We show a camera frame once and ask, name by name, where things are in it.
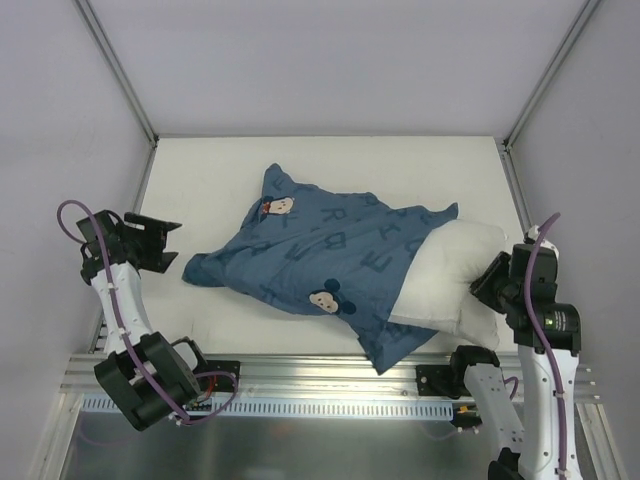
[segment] pillow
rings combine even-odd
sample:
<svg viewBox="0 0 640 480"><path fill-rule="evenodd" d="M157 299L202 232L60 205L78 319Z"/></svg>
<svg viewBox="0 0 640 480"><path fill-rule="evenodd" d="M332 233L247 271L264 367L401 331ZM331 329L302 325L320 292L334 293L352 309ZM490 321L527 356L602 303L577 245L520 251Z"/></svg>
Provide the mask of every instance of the pillow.
<svg viewBox="0 0 640 480"><path fill-rule="evenodd" d="M495 313L469 293L506 247L501 228L452 220L426 238L409 267L391 321L432 328L495 349Z"/></svg>

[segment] white table surface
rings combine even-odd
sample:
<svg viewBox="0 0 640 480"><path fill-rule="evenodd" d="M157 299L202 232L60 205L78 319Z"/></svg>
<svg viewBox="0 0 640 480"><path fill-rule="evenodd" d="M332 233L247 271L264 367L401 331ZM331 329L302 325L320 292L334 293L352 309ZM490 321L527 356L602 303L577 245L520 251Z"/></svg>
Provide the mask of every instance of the white table surface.
<svg viewBox="0 0 640 480"><path fill-rule="evenodd" d="M460 218L499 225L509 248L521 240L517 213L490 137L274 137L161 139L142 213L183 224L167 251L180 255L164 275L143 272L153 327L169 340L189 336L205 353L361 354L337 317L296 316L227 288L181 280L191 256L222 247L260 197L264 170L279 163L294 180L336 192L371 191L399 208L460 206ZM499 318L498 351L515 351ZM438 334L419 352L463 343Z"/></svg>

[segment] white wall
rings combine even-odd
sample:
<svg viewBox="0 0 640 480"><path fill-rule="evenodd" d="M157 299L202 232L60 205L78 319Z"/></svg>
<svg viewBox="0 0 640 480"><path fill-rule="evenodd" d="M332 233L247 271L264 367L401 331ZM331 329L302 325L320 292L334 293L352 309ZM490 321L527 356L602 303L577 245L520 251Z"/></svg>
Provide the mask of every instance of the white wall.
<svg viewBox="0 0 640 480"><path fill-rule="evenodd" d="M3 4L0 65L0 478L17 480L97 306L56 207L129 206L148 145L71 1Z"/></svg>
<svg viewBox="0 0 640 480"><path fill-rule="evenodd" d="M516 144L537 221L562 212L561 299L582 313L630 478L640 470L640 2L608 0Z"/></svg>
<svg viewBox="0 0 640 480"><path fill-rule="evenodd" d="M503 137L584 0L94 0L160 134Z"/></svg>

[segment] cable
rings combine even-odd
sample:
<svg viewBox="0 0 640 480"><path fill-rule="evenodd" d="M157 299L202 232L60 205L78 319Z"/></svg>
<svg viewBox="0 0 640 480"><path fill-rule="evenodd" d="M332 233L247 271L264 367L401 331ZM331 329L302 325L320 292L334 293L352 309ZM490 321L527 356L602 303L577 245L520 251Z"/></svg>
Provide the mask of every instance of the cable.
<svg viewBox="0 0 640 480"><path fill-rule="evenodd" d="M518 377L509 377L504 380L505 385L511 382L514 382L514 384L513 390L511 390L511 395L509 395L509 400L513 400L514 398L516 398L516 393L518 393L518 386L520 385L520 380L518 380Z"/></svg>
<svg viewBox="0 0 640 480"><path fill-rule="evenodd" d="M78 438L80 440L82 440L83 442L85 442L88 445L91 445L92 447L100 447L100 448L106 448L106 447L122 447L124 445L128 445L129 443L131 443L131 441L136 438L137 432L135 435L130 435L126 438L123 438L121 440L114 440L113 442L98 442L96 440L92 440L90 439L87 434L85 433L84 429L83 429L83 424L84 424L84 416L82 414L80 414L78 416L78 422L76 425L76 435L78 436Z"/></svg>
<svg viewBox="0 0 640 480"><path fill-rule="evenodd" d="M89 208L82 202L78 201L78 200L65 200L64 202L62 202L60 204L60 206L58 207L58 211L57 211L57 218L58 218L58 224L60 225L60 228L62 229L62 231L72 240L82 243L84 244L85 242L83 242L82 240L80 240L79 238L75 237L64 225L64 222L62 221L62 211L64 210L65 207L67 207L68 205L75 205L77 207L79 207L82 211L84 211L84 213L88 216L89 221L91 222L91 225L93 226L93 229L95 230L96 233L96 238L98 239L98 244L100 245L100 254L102 255L103 258L103 262L104 262L104 271L105 271L105 275L107 277L107 284L110 286L109 288L109 297L111 299L111 306L113 308L113 313L115 315L115 319L116 319L116 324L118 326L118 328L120 329L120 332L122 333L122 341L124 342L124 345L127 349L127 352L129 353L129 356L131 357L131 360L133 361L134 365L136 366L136 368L138 369L138 371L142 374L142 376L144 377L144 379L149 383L149 385L151 385L151 387L156 391L156 393L160 396L160 398L162 398L162 400L164 400L167 405L169 405L171 407L171 409L176 413L176 415L178 415L180 417L180 419L182 420L182 424L184 425L196 425L196 424L200 424L203 423L203 421L208 420L209 418L212 418L216 415L218 415L220 412L222 412L236 397L237 393L238 393L238 382L235 378L235 376L227 373L227 372L209 372L209 373L202 373L199 375L196 375L197 378L202 378L202 377L208 377L208 376L213 376L213 375L222 375L222 376L226 376L229 377L233 383L234 386L234 392L231 396L231 398L222 406L220 407L216 412L211 413L210 415L208 415L207 417L205 417L204 419L200 419L200 420L191 420L191 418L189 417L189 414L187 412L185 412L182 407L180 407L172 398L171 396L162 388L162 386L156 381L155 378L153 378L153 375L146 369L146 367L144 366L144 363L140 360L140 358L138 357L138 354L136 353L135 349L133 348L133 344L131 343L131 340L129 338L129 332L126 331L126 327L124 324L124 320L122 318L122 313L120 312L120 306L118 304L118 297L116 296L116 292L115 292L115 288L113 288L113 273L111 272L111 265L109 264L109 251L107 250L107 245L105 243L105 239L104 239L104 235L102 234L102 230L100 229L100 225L98 224L95 216L93 215L93 213L91 212L91 210L89 210Z"/></svg>
<svg viewBox="0 0 640 480"><path fill-rule="evenodd" d="M120 218L120 215L118 215L116 212L114 212L113 210L107 210L107 213L115 218L117 223L119 223L120 225L124 225L122 218Z"/></svg>
<svg viewBox="0 0 640 480"><path fill-rule="evenodd" d="M211 398L211 393L213 393L213 379L209 378L209 387L207 387L207 391L204 392L204 395L202 396L202 400L196 399L195 402L196 403L206 402L207 400L209 400L209 398Z"/></svg>
<svg viewBox="0 0 640 480"><path fill-rule="evenodd" d="M209 377L209 388L207 389L207 392L205 394L205 400L209 400L211 398L211 395L213 395L213 389L215 388L217 381L218 377L216 375L214 375L213 378Z"/></svg>
<svg viewBox="0 0 640 480"><path fill-rule="evenodd" d="M540 248L542 242L544 241L545 236L549 232L549 229L554 224L556 220L560 217L560 213L554 213L549 219L542 224L540 227L540 231L538 234L538 239L536 240L533 250L531 251L531 256L529 257L529 261L527 263L527 270L524 277L524 303L527 307L527 313L529 314L529 318L531 319L531 324L533 325L534 330L542 346L549 357L549 363L551 364L551 371L553 373L553 381L556 387L556 398L558 400L558 421L560 422L560 442L559 442L559 450L560 450L560 465L559 465L559 477L560 479L566 479L565 472L567 471L567 448L568 448L568 433L567 433L567 406L565 404L563 394L564 394L564 386L562 384L562 376L560 374L560 368L558 367L558 361L556 359L555 354L553 353L553 349L551 348L551 344L540 326L540 322L538 322L538 318L536 317L535 310L533 309L533 301L531 299L531 281L533 278L533 267L536 263L536 258L538 257L538 253L540 252Z"/></svg>
<svg viewBox="0 0 640 480"><path fill-rule="evenodd" d="M425 428L425 426L422 423L418 423L418 427L420 428L420 430L422 430L422 433L424 433L424 435L429 440L433 440L434 442L443 442L445 440L449 440L450 438L455 437L456 435L462 435L463 433L469 433L469 432L478 433L479 431L478 427L473 427L466 430L462 428L456 428L455 430L449 433L446 433L440 437L436 437L432 433L429 433L429 431Z"/></svg>

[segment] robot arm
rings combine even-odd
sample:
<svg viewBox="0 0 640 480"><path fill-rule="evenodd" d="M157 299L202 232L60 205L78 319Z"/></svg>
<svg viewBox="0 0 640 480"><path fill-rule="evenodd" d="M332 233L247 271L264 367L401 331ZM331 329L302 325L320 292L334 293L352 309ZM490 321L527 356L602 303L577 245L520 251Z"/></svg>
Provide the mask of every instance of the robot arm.
<svg viewBox="0 0 640 480"><path fill-rule="evenodd" d="M124 218L104 210L77 223L84 237L82 278L98 293L108 330L109 356L96 365L96 378L140 431L172 412L189 424L183 406L202 394L200 382L208 382L207 362L188 338L169 344L153 332L142 303L139 273L167 270L178 255L164 252L167 233L180 224L133 213ZM231 381L237 385L235 378Z"/></svg>
<svg viewBox="0 0 640 480"><path fill-rule="evenodd" d="M524 244L514 246L511 255L500 254L471 286L471 293L482 303L506 314L514 332L526 388L524 428L496 362L452 358L452 366L457 365L458 375L491 431L496 461L489 468L489 480L582 478L573 416L580 316L572 305L555 302L558 251L542 240L537 228L530 230ZM530 298L526 298L528 275ZM531 314L539 328L533 325ZM558 378L561 386L556 384Z"/></svg>

